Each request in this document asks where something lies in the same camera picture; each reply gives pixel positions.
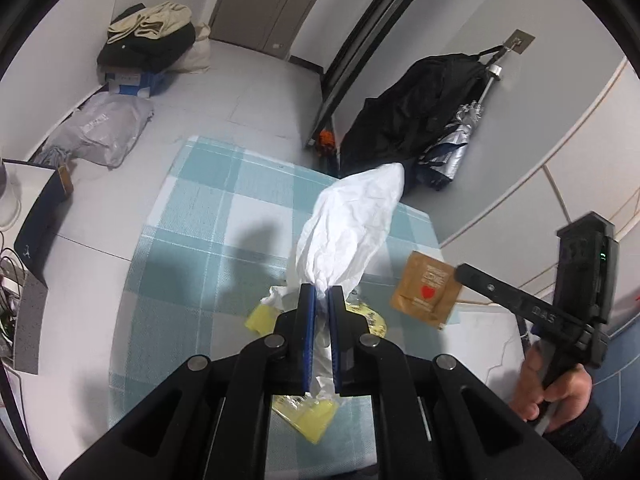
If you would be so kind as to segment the person's right hand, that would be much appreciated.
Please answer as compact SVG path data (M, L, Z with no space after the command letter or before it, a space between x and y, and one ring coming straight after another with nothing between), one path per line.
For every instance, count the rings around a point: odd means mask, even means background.
M531 422L539 416L541 404L554 404L556 409L549 417L546 428L550 432L585 411L591 399L593 382L585 367L578 364L549 387L544 387L539 377L543 367L544 359L538 344L535 344L526 353L509 405L520 419Z

